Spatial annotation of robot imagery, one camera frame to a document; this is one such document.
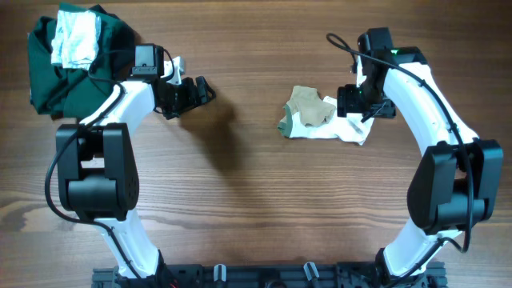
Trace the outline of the white tan green shirt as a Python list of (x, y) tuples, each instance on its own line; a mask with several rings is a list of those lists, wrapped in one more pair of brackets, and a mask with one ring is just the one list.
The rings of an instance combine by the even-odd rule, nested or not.
[(362, 146), (374, 119), (362, 122), (361, 114), (338, 117), (337, 108), (336, 98), (320, 98), (315, 88), (294, 86), (283, 107), (285, 116), (277, 124), (277, 129), (286, 138), (338, 138)]

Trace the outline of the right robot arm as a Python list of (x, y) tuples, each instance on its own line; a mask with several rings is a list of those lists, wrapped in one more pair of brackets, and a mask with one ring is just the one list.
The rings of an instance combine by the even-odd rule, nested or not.
[(351, 54), (357, 77), (355, 84), (338, 88), (338, 116), (360, 114), (367, 122), (400, 112), (420, 149), (406, 196), (409, 219), (375, 263), (379, 284), (397, 286), (423, 276), (447, 243), (468, 251), (472, 229), (494, 212), (503, 151), (460, 119), (420, 49), (394, 46), (388, 28), (361, 34), (356, 50), (336, 34), (326, 38)]

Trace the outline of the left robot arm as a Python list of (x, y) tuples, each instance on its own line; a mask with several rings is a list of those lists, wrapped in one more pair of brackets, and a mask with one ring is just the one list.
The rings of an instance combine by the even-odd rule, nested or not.
[(118, 262), (121, 287), (176, 287), (160, 250), (138, 216), (138, 169), (130, 136), (156, 112), (166, 120), (216, 97), (203, 76), (185, 77), (185, 64), (155, 44), (136, 46), (134, 66), (111, 96), (78, 124), (56, 133), (57, 151), (46, 173), (45, 197), (60, 218), (95, 227)]

